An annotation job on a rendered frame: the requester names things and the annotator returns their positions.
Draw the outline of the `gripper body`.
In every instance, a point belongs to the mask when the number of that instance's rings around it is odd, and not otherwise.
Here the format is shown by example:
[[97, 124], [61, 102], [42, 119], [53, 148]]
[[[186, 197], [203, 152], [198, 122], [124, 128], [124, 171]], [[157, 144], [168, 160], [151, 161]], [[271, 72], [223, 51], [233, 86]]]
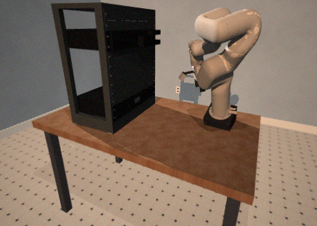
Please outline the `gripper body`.
[[197, 80], [197, 74], [198, 74], [198, 71], [200, 70], [201, 65], [192, 65], [193, 71], [194, 71], [193, 75], [196, 80]]

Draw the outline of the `black open-frame rack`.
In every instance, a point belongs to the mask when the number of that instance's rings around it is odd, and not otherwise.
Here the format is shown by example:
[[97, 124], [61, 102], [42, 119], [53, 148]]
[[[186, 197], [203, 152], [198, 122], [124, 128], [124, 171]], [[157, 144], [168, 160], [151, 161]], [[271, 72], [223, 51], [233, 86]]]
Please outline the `black open-frame rack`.
[[[156, 10], [101, 2], [51, 6], [72, 122], [114, 134], [155, 103]], [[96, 30], [66, 30], [63, 10], [94, 12]], [[76, 95], [70, 48], [99, 51], [103, 86]]]

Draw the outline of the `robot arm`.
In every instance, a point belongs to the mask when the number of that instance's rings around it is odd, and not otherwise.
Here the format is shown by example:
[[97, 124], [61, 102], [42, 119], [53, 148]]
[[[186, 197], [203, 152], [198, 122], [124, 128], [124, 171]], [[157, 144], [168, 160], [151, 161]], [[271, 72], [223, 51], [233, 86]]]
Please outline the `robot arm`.
[[[236, 108], [229, 104], [233, 71], [260, 36], [260, 15], [253, 9], [239, 10], [231, 14], [227, 8], [217, 8], [198, 16], [195, 30], [205, 41], [197, 39], [189, 42], [189, 51], [192, 51], [191, 65], [202, 64], [198, 71], [197, 83], [203, 90], [211, 89], [212, 106], [209, 115], [218, 120], [227, 119], [232, 114], [237, 114], [237, 111], [232, 111]], [[221, 44], [227, 41], [230, 42], [223, 52], [203, 60], [203, 55], [217, 51]]]

